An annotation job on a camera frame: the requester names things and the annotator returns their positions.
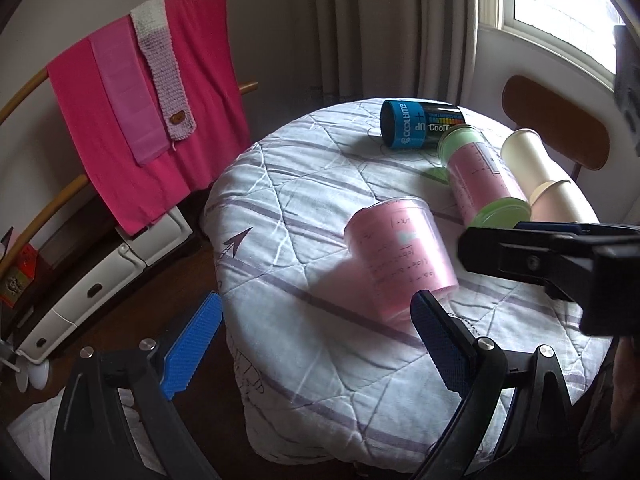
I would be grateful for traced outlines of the wooden back chair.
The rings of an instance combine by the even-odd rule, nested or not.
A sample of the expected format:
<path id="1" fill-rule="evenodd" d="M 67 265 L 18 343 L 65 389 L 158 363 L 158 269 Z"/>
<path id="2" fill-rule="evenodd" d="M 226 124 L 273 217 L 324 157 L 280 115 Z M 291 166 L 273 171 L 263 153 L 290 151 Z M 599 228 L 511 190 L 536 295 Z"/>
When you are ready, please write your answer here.
<path id="1" fill-rule="evenodd" d="M 515 125 L 535 130 L 549 148 L 574 162 L 573 177 L 582 168 L 599 171 L 608 161 L 611 141 L 604 123 L 539 82 L 510 77 L 501 105 Z"/>

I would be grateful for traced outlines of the white crumpled cloth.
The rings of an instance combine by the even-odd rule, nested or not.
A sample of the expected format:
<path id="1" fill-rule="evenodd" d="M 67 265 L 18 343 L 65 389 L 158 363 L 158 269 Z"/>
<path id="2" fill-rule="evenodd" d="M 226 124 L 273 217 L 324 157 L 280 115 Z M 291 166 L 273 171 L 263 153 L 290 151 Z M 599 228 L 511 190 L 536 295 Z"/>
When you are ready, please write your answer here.
<path id="1" fill-rule="evenodd" d="M 51 448 L 58 409 L 64 389 L 53 398 L 30 406 L 9 424 L 9 434 L 43 478 L 50 478 Z M 119 389 L 118 395 L 127 425 L 137 451 L 146 468 L 164 476 L 166 471 L 152 448 L 139 413 L 134 409 L 134 396 L 128 389 Z"/>

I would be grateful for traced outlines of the blue black printed cup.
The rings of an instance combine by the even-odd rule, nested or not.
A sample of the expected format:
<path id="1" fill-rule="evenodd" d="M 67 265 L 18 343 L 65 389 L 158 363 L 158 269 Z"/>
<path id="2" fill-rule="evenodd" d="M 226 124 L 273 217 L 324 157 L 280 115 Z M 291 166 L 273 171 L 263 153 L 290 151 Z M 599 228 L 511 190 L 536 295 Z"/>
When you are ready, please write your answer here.
<path id="1" fill-rule="evenodd" d="M 460 108 L 445 102 L 389 99 L 380 111 L 381 136 L 391 150 L 432 150 L 450 128 L 464 123 Z"/>

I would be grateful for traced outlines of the red box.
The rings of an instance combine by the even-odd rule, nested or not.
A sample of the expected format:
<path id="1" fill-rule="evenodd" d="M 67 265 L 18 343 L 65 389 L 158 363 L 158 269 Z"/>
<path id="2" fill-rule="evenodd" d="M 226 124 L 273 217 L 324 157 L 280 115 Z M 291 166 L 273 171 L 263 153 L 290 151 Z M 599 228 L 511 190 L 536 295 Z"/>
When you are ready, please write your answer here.
<path id="1" fill-rule="evenodd" d="M 15 306 L 17 300 L 35 278 L 37 261 L 38 252 L 31 244 L 25 245 L 1 279 L 2 304 L 8 308 Z"/>

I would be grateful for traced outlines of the pink paper cup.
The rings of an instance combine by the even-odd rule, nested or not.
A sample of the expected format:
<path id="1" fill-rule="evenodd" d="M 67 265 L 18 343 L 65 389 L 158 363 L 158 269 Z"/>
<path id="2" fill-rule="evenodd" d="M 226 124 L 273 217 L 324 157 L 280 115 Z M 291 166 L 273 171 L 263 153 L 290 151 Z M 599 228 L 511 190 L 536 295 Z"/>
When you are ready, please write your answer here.
<path id="1" fill-rule="evenodd" d="M 402 318 L 420 290 L 440 299 L 458 288 L 431 209 L 420 198 L 384 200 L 358 210 L 344 239 L 373 286 L 376 315 L 384 322 Z"/>

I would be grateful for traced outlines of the white window frame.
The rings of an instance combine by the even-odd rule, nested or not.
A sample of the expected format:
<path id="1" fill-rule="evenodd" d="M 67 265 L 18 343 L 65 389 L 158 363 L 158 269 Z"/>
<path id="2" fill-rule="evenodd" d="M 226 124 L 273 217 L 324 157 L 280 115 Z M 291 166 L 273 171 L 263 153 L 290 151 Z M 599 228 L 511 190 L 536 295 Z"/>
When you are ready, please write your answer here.
<path id="1" fill-rule="evenodd" d="M 478 0 L 480 24 L 522 38 L 612 88 L 614 27 L 624 22 L 612 0 Z"/>

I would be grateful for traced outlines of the white paper cup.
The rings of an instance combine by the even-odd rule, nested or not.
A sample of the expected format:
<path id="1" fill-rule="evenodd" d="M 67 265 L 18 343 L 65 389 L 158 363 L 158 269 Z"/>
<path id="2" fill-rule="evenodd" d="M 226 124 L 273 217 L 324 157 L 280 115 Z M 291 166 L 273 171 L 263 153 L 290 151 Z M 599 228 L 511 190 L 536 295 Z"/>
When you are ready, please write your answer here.
<path id="1" fill-rule="evenodd" d="M 532 220 L 540 222 L 598 223 L 584 193 L 570 180 L 553 182 L 532 203 Z"/>
<path id="2" fill-rule="evenodd" d="M 502 144 L 500 154 L 527 198 L 541 185 L 565 179 L 564 170 L 550 157 L 535 130 L 513 131 Z"/>

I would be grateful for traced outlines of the light pink hanging cloth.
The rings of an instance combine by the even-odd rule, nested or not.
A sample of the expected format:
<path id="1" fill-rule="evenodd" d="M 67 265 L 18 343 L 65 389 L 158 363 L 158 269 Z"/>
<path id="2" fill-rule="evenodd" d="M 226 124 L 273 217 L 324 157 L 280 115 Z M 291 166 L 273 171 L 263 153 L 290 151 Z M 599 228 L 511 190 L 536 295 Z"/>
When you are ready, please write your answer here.
<path id="1" fill-rule="evenodd" d="M 168 135 L 138 58 L 130 18 L 120 18 L 89 36 L 111 108 L 139 166 L 169 148 Z"/>

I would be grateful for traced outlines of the pink and green cup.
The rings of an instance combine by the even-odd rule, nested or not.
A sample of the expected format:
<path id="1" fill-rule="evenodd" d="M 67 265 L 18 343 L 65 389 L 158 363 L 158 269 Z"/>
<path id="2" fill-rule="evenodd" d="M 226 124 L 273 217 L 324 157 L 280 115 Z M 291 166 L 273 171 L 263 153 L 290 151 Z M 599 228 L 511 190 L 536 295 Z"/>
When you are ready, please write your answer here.
<path id="1" fill-rule="evenodd" d="M 467 124 L 450 128 L 437 153 L 467 228 L 511 229 L 530 220 L 524 192 L 482 130 Z"/>

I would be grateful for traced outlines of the grey curtain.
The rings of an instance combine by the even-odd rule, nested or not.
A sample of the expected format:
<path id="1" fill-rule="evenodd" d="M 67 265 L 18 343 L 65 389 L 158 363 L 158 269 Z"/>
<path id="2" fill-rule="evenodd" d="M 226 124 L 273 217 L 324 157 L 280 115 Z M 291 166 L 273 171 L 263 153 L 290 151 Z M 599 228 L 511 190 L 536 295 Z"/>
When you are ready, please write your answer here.
<path id="1" fill-rule="evenodd" d="M 314 0 L 323 102 L 412 96 L 465 103 L 479 6 L 478 0 Z"/>

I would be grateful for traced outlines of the white purple quilted tablecloth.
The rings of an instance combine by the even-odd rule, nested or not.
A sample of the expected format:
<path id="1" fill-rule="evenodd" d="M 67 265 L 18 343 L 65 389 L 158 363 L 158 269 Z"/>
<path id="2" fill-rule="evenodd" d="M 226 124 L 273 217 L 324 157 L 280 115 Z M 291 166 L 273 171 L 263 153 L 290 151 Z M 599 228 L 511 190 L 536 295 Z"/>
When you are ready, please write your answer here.
<path id="1" fill-rule="evenodd" d="M 235 159 L 206 204 L 247 437 L 272 462 L 413 472 L 460 401 L 410 320 L 373 313 L 344 242 L 358 210 L 411 195 L 450 252 L 462 232 L 438 157 L 386 148 L 380 110 L 367 99 L 292 120 Z"/>

